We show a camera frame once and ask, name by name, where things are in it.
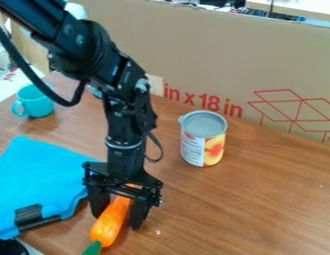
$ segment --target mug handle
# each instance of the mug handle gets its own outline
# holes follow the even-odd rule
[[[18,109],[20,106],[22,106],[23,111],[18,112]],[[16,117],[19,117],[19,118],[23,118],[23,117],[27,116],[27,113],[24,109],[24,104],[19,100],[17,100],[16,102],[13,103],[13,105],[11,106],[11,112],[13,115],[15,115]]]

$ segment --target black cable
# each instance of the black cable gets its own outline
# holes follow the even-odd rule
[[[163,159],[165,153],[164,153],[164,148],[163,146],[161,145],[160,141],[157,139],[157,137],[155,135],[153,135],[152,132],[148,132],[146,133],[146,136],[148,136],[152,141],[153,143],[160,149],[160,152],[161,152],[161,155],[160,157],[158,157],[157,159],[153,159],[153,158],[150,158],[149,156],[147,156],[145,154],[145,158],[150,162],[150,163],[157,163],[159,162],[161,159]]]
[[[50,98],[52,101],[58,103],[63,107],[72,107],[80,102],[82,94],[84,92],[85,85],[88,81],[81,81],[78,88],[75,90],[74,95],[70,101],[66,101],[59,95],[54,93],[30,68],[24,58],[20,55],[19,51],[15,48],[12,42],[7,37],[6,33],[0,26],[0,43],[9,53],[14,62],[19,66],[22,72],[30,79],[30,81],[43,93],[45,96]]]
[[[270,10],[267,13],[267,17],[271,17],[273,13],[273,7],[274,7],[274,0],[271,0]]]

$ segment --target teal mug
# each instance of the teal mug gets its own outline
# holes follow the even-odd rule
[[[53,102],[33,84],[27,85],[17,93],[17,101],[11,106],[13,115],[23,118],[41,118],[53,111]]]

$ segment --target can label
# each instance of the can label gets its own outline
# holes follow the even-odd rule
[[[224,152],[226,134],[215,137],[195,137],[181,130],[181,156],[196,166],[211,166],[219,163]]]

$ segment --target can lid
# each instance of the can lid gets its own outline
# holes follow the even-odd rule
[[[227,121],[219,114],[209,111],[196,111],[183,117],[184,131],[196,137],[216,136],[227,130]]]

